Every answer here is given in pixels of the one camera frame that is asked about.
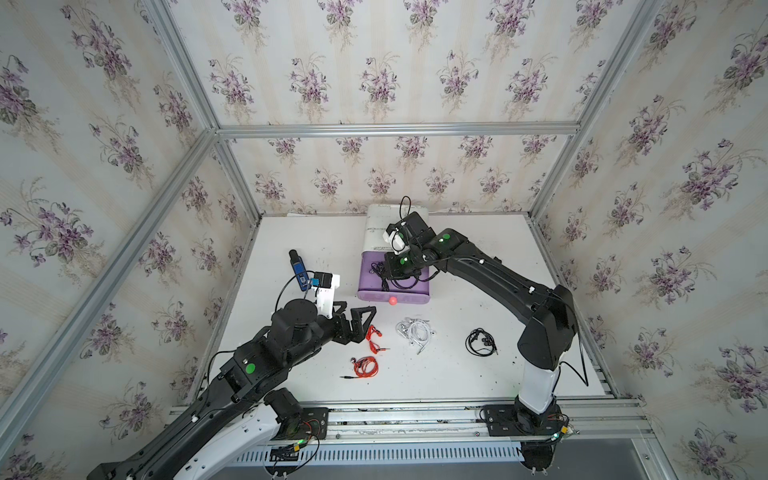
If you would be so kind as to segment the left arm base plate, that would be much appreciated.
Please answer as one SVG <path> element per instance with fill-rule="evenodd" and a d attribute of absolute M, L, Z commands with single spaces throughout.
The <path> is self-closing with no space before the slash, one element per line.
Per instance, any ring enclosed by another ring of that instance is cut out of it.
<path fill-rule="evenodd" d="M 300 413 L 278 417 L 279 429 L 272 441 L 324 440 L 327 436 L 330 410 L 325 407 L 303 408 Z"/>

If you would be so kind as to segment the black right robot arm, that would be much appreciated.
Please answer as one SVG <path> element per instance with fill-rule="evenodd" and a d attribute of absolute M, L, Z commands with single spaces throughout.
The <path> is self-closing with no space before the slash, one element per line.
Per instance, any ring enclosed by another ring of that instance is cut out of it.
<path fill-rule="evenodd" d="M 524 325 L 517 342 L 525 365 L 516 403 L 528 413 L 545 414 L 555 403 L 561 358 L 578 333 L 571 291 L 518 274 L 454 229 L 435 232 L 416 212 L 389 224 L 383 238 L 393 248 L 385 254 L 386 280 L 417 278 L 434 268 L 467 281 Z"/>

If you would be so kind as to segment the black earphones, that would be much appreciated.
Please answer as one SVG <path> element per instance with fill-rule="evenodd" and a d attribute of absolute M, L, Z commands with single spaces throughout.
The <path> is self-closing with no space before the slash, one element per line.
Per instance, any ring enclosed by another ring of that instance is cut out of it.
<path fill-rule="evenodd" d="M 464 346 L 467 352 L 474 357 L 487 358 L 498 353 L 493 335 L 480 327 L 473 329 L 467 335 Z"/>
<path fill-rule="evenodd" d="M 372 262 L 370 265 L 370 272 L 375 274 L 380 279 L 382 291 L 390 290 L 386 265 L 383 261 Z"/>

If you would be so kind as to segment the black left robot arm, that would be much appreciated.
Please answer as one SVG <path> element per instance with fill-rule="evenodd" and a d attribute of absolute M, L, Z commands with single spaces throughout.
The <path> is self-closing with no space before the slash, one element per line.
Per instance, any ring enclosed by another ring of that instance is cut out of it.
<path fill-rule="evenodd" d="M 335 302 L 328 316 L 306 299 L 277 309 L 237 347 L 206 390 L 130 457 L 96 466 L 91 479 L 208 479 L 250 446 L 272 438 L 301 406 L 282 384 L 329 342 L 361 343 L 377 310 Z"/>

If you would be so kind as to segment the purple top drawer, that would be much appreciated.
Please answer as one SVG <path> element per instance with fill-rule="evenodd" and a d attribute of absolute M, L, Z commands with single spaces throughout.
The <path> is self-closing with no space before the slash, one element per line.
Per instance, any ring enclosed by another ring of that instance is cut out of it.
<path fill-rule="evenodd" d="M 430 299 L 431 275 L 428 269 L 423 269 L 419 280 L 407 277 L 405 280 L 389 280 L 389 291 L 381 290 L 380 279 L 370 272 L 372 262 L 385 260 L 382 251 L 364 251 L 361 255 L 361 267 L 358 281 L 357 297 L 368 302 L 388 303 L 390 297 L 396 297 L 398 304 L 424 305 Z"/>

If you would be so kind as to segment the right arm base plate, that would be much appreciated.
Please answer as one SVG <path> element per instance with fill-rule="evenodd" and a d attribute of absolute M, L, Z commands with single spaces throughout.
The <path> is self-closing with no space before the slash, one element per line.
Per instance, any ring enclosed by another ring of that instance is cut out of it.
<path fill-rule="evenodd" d="M 558 440 L 568 433 L 570 417 L 553 402 L 543 413 L 536 413 L 522 403 L 483 406 L 479 420 L 491 437 L 547 437 Z"/>

